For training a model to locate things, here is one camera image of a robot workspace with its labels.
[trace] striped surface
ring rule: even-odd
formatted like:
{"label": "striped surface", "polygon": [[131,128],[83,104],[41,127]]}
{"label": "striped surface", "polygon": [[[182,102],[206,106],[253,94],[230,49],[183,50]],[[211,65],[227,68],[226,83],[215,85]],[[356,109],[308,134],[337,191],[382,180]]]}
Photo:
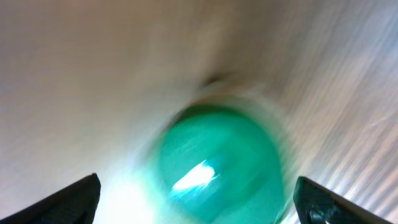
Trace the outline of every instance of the striped surface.
{"label": "striped surface", "polygon": [[232,72],[286,114],[292,171],[398,222],[397,1],[5,0],[0,18],[0,217],[97,172],[95,222],[114,222],[116,177]]}

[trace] green plastic object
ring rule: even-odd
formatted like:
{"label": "green plastic object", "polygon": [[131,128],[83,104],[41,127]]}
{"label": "green plastic object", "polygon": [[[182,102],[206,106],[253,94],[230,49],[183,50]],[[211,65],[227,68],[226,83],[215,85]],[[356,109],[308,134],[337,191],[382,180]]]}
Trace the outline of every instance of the green plastic object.
{"label": "green plastic object", "polygon": [[168,198],[206,223],[272,223],[285,202],[276,141],[245,114],[194,105],[165,132],[159,172]]}

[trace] ribbed surface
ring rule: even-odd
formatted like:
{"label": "ribbed surface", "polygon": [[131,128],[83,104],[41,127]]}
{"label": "ribbed surface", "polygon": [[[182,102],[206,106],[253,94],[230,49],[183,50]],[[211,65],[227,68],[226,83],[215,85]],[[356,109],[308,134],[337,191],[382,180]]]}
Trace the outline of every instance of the ribbed surface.
{"label": "ribbed surface", "polygon": [[1,1],[0,216],[97,172],[95,221],[112,220],[108,184],[129,176],[209,74],[233,72],[266,83],[287,114],[294,172],[397,223],[397,10],[393,0]]}

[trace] blurry object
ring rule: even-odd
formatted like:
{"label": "blurry object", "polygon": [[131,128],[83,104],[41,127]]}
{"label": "blurry object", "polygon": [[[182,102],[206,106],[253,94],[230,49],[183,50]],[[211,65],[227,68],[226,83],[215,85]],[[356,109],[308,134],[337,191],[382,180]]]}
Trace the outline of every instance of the blurry object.
{"label": "blurry object", "polygon": [[283,213],[279,142],[272,126],[239,109],[252,106],[237,97],[202,99],[160,138],[158,170],[169,200],[203,222],[270,223]]}
{"label": "blurry object", "polygon": [[100,180],[91,174],[0,223],[93,223],[100,190]]}
{"label": "blurry object", "polygon": [[306,177],[297,179],[294,204],[301,224],[389,223]]}

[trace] green ball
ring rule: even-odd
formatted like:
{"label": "green ball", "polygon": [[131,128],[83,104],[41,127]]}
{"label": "green ball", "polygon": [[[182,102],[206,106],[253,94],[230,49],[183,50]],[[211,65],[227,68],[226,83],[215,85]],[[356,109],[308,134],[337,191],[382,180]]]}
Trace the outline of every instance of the green ball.
{"label": "green ball", "polygon": [[165,132],[168,198],[203,222],[272,223],[285,203],[279,148],[267,130],[221,105],[194,105]]}

